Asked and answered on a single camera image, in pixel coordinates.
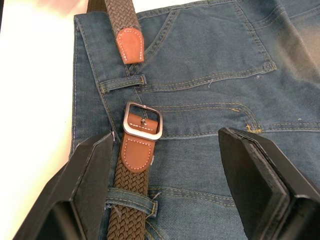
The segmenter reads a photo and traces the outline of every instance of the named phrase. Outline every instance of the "belt strap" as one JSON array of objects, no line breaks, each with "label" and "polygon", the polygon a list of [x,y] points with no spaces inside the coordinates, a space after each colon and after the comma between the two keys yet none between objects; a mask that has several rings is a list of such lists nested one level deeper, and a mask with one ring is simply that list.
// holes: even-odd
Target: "belt strap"
[{"label": "belt strap", "polygon": [[89,0],[87,11],[107,11],[116,45],[125,64],[144,61],[145,42],[132,0]]},{"label": "belt strap", "polygon": [[[160,122],[129,113],[130,105],[156,112]],[[148,168],[152,164],[156,138],[162,135],[162,125],[162,116],[158,111],[128,102],[123,121],[125,132],[115,170],[115,188],[145,196],[148,194]],[[107,238],[143,239],[148,217],[134,208],[114,206],[110,213]]]}]

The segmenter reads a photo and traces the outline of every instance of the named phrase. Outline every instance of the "belt buckle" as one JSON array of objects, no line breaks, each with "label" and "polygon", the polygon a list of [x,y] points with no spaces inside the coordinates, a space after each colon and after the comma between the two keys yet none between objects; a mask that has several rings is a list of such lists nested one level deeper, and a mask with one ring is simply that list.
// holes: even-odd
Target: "belt buckle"
[{"label": "belt buckle", "polygon": [[[152,134],[152,133],[148,133],[148,132],[144,132],[144,131],[139,131],[137,129],[134,129],[132,127],[129,126],[128,124],[128,117],[129,117],[129,111],[130,111],[130,107],[131,106],[137,106],[141,109],[145,109],[151,112],[154,112],[158,115],[158,119],[159,119],[159,124],[158,124],[158,128],[156,131],[156,134]],[[136,137],[140,137],[143,139],[148,139],[148,140],[153,140],[156,141],[158,140],[163,132],[163,117],[161,112],[159,112],[158,110],[148,107],[146,105],[143,104],[139,104],[133,101],[128,101],[126,104],[126,108],[125,108],[125,113],[124,113],[124,120],[123,120],[123,129],[127,134],[136,136]]]}]

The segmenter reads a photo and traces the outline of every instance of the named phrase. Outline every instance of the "back pocket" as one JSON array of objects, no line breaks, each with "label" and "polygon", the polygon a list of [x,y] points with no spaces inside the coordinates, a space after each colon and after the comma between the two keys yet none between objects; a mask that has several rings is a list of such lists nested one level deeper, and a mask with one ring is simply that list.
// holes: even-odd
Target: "back pocket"
[{"label": "back pocket", "polygon": [[[139,92],[183,90],[276,69],[237,1],[173,8],[166,23],[161,38],[145,51],[145,61],[129,69],[130,75],[143,73],[148,80]],[[145,19],[144,35],[147,28]]]}]

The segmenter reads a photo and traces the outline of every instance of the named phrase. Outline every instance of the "jeans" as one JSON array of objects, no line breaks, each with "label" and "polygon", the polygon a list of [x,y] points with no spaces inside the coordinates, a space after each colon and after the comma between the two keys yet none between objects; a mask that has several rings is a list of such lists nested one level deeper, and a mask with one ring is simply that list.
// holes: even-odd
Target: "jeans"
[{"label": "jeans", "polygon": [[[114,132],[110,207],[144,211],[148,239],[245,239],[218,130],[260,134],[320,186],[320,4],[207,0],[137,14],[145,60],[123,64],[108,15],[74,17],[72,149]],[[148,197],[113,188],[128,101],[163,114]],[[153,119],[141,109],[133,113]]]}]

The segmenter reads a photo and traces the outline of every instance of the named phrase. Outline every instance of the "white surface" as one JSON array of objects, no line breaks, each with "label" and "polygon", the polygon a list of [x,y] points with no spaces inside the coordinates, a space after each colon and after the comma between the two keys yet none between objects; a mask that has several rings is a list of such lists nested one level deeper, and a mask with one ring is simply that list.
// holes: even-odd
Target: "white surface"
[{"label": "white surface", "polygon": [[[73,15],[88,0],[6,0],[0,33],[0,240],[12,239],[71,145]],[[136,12],[193,2],[133,0]]]}]

